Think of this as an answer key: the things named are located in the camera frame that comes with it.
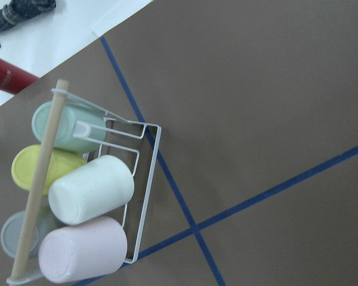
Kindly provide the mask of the dark folded umbrella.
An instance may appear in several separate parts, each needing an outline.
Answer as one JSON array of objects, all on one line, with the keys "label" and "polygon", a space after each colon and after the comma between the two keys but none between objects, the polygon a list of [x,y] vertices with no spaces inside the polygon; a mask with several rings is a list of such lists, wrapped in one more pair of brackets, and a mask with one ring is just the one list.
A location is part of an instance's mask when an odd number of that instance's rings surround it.
[{"label": "dark folded umbrella", "polygon": [[55,0],[15,0],[0,9],[0,32],[56,8]]}]

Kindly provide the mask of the white cup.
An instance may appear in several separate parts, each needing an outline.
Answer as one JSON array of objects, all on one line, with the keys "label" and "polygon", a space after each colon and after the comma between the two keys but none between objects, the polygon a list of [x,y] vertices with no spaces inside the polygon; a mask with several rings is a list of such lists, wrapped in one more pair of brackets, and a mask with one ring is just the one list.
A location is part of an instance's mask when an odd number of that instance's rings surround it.
[{"label": "white cup", "polygon": [[54,216],[78,225],[126,205],[134,194],[134,178],[119,158],[103,155],[56,180],[48,191]]}]

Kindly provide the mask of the pink cup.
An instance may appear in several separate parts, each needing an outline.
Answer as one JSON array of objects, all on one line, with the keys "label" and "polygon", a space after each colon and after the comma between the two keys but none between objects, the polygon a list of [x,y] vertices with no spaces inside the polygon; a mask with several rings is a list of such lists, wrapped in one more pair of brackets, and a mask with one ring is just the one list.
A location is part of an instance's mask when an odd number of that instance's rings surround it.
[{"label": "pink cup", "polygon": [[114,273],[126,253],[123,227],[102,216],[50,232],[41,242],[38,262],[47,280],[62,284]]}]

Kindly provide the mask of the green cup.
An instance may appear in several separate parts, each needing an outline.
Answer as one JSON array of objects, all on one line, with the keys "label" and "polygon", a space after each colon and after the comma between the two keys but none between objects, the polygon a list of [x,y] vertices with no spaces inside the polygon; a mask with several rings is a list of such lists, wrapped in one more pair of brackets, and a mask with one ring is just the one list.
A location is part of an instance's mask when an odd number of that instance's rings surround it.
[{"label": "green cup", "polygon": [[84,135],[97,141],[106,136],[103,113],[76,102],[64,105],[55,138],[56,148],[74,152],[89,153],[99,147],[99,143],[83,139]]}]

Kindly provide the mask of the yellow cup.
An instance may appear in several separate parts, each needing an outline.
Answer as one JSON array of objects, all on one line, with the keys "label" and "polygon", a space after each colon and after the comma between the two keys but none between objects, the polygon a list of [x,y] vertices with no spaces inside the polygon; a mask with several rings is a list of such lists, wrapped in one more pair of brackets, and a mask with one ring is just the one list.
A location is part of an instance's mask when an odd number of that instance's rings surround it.
[{"label": "yellow cup", "polygon": [[[22,149],[11,165],[11,176],[14,183],[25,191],[30,191],[33,175],[41,146],[30,145]],[[51,184],[57,179],[85,165],[87,162],[82,156],[65,150],[53,149],[50,165],[47,171],[43,196],[48,195]]]}]

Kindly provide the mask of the grey blue cup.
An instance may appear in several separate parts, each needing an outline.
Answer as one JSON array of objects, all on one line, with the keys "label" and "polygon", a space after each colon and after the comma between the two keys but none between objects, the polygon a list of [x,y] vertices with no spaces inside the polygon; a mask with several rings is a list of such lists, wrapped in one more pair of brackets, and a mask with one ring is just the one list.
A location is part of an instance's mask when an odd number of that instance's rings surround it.
[{"label": "grey blue cup", "polygon": [[[20,239],[21,227],[23,225],[25,211],[17,212],[10,216],[4,223],[1,234],[0,242],[3,251],[15,258],[18,242]],[[42,240],[51,232],[58,228],[63,227],[61,223],[52,213],[48,206],[42,206],[36,223],[36,228],[33,234],[33,240],[30,247],[29,257],[36,258],[38,256],[39,247]]]}]

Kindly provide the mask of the red bottle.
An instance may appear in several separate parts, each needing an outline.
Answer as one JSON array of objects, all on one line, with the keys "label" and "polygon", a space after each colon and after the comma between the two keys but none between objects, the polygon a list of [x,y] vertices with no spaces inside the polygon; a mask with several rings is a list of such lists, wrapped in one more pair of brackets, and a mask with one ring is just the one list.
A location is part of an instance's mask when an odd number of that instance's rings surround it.
[{"label": "red bottle", "polygon": [[18,94],[38,80],[38,77],[0,59],[0,90]]}]

